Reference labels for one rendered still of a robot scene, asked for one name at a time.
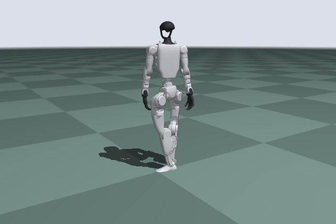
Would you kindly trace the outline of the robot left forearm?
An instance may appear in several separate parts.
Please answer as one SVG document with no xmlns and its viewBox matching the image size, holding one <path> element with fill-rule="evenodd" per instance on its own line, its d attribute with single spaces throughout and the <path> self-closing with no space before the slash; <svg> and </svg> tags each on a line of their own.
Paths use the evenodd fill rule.
<svg viewBox="0 0 336 224">
<path fill-rule="evenodd" d="M 149 88 L 149 82 L 150 82 L 150 76 L 146 75 L 146 67 L 143 68 L 143 82 L 142 82 L 142 90 L 141 93 L 143 94 L 144 90 L 147 90 Z"/>
</svg>

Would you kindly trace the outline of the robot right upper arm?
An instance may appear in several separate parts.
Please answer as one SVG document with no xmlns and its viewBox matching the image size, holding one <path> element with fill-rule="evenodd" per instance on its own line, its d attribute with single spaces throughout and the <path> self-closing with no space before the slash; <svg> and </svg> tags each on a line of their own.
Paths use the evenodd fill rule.
<svg viewBox="0 0 336 224">
<path fill-rule="evenodd" d="M 181 74 L 188 74 L 188 56 L 187 56 L 187 52 L 188 49 L 185 46 L 180 45 L 180 59 L 181 59 L 181 64 L 182 67 L 180 68 L 180 72 Z"/>
</svg>

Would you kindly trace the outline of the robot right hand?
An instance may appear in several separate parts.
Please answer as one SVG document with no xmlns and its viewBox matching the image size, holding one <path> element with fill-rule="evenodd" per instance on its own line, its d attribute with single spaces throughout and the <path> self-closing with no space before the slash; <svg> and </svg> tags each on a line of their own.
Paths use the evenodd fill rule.
<svg viewBox="0 0 336 224">
<path fill-rule="evenodd" d="M 189 93 L 186 94 L 188 97 L 187 97 L 187 103 L 185 106 L 187 106 L 188 104 L 188 108 L 186 110 L 189 110 L 191 109 L 193 106 L 194 106 L 194 98 L 193 98 L 193 90 L 192 88 L 189 88 Z"/>
</svg>

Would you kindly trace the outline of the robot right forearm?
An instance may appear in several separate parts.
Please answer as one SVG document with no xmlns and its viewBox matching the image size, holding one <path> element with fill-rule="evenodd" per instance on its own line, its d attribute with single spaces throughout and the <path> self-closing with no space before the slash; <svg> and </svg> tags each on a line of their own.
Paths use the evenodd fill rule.
<svg viewBox="0 0 336 224">
<path fill-rule="evenodd" d="M 184 88 L 185 88 L 186 93 L 188 94 L 189 93 L 189 88 L 192 88 L 191 87 L 191 82 L 190 82 L 190 71 L 189 71 L 189 69 L 188 69 L 188 74 L 184 75 L 183 79 L 184 79 Z"/>
</svg>

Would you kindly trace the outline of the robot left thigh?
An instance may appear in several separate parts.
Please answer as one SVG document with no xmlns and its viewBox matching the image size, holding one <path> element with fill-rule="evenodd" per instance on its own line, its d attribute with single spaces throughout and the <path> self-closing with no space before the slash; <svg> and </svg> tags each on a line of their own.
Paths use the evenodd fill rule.
<svg viewBox="0 0 336 224">
<path fill-rule="evenodd" d="M 164 92 L 158 93 L 151 99 L 151 115 L 153 124 L 162 138 L 164 131 L 170 130 L 168 128 L 164 128 L 164 110 L 162 109 L 161 106 L 165 105 L 165 103 L 166 103 L 166 96 Z"/>
</svg>

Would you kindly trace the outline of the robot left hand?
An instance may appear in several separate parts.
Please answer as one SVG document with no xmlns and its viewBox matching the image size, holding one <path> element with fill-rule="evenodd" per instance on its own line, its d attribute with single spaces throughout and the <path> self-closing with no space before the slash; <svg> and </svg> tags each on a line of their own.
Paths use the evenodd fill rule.
<svg viewBox="0 0 336 224">
<path fill-rule="evenodd" d="M 142 94 L 142 97 L 143 97 L 143 103 L 144 103 L 144 105 L 145 105 L 145 108 L 147 109 L 147 110 L 151 110 L 150 108 L 148 108 L 148 102 L 147 102 L 147 97 L 148 96 L 148 92 L 147 92 L 147 90 L 144 90 L 143 91 L 143 94 Z"/>
</svg>

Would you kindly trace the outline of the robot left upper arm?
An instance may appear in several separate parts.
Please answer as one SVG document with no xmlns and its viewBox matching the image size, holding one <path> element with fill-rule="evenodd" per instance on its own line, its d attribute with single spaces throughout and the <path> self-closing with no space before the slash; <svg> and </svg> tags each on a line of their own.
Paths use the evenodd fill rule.
<svg viewBox="0 0 336 224">
<path fill-rule="evenodd" d="M 158 45 L 150 45 L 146 49 L 146 74 L 152 74 L 153 73 L 153 60 L 154 60 L 154 54 L 157 52 Z"/>
</svg>

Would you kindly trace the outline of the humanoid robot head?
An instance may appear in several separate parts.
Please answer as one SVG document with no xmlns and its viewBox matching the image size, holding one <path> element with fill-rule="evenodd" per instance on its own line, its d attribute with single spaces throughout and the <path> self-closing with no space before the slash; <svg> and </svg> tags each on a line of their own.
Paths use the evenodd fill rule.
<svg viewBox="0 0 336 224">
<path fill-rule="evenodd" d="M 169 21 L 166 21 L 166 22 L 163 22 L 161 25 L 160 25 L 160 33 L 161 33 L 161 37 L 164 39 L 164 42 L 163 44 L 167 44 L 167 45 L 174 45 L 174 43 L 171 41 L 171 33 L 172 33 L 172 30 L 175 29 L 175 26 L 172 22 L 169 22 Z M 162 31 L 165 30 L 166 32 L 170 32 L 169 36 L 168 37 L 164 37 L 162 35 Z"/>
</svg>

